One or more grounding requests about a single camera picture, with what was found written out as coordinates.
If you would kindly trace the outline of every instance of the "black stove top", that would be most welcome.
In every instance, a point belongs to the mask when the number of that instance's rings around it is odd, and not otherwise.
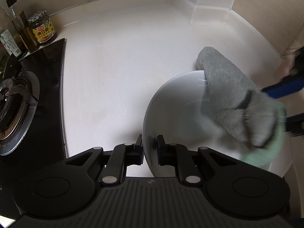
[[[20,61],[21,71],[34,72],[40,82],[38,106],[31,125],[10,154],[0,156],[0,215],[17,219],[13,188],[32,171],[66,158],[61,126],[61,69],[65,39],[60,39]]]

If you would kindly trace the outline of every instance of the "stove burner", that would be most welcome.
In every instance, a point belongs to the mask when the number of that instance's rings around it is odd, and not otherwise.
[[[37,107],[39,79],[30,71],[0,83],[0,155],[11,153],[22,141]]]

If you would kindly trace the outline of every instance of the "ribbed black surface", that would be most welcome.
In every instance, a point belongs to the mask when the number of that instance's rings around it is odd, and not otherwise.
[[[215,209],[198,188],[176,178],[127,178],[120,186],[104,188],[94,202],[74,216],[37,220],[23,216],[12,228],[257,228],[290,227],[281,217],[247,221]]]

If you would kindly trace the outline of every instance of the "bottle cap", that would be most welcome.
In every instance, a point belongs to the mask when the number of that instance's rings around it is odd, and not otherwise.
[[[6,0],[6,4],[8,7],[14,5],[17,2],[17,0]]]

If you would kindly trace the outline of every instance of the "gray towel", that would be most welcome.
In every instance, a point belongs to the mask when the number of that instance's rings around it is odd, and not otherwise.
[[[263,147],[274,131],[276,101],[212,47],[199,53],[197,68],[205,71],[214,120],[237,140]]]

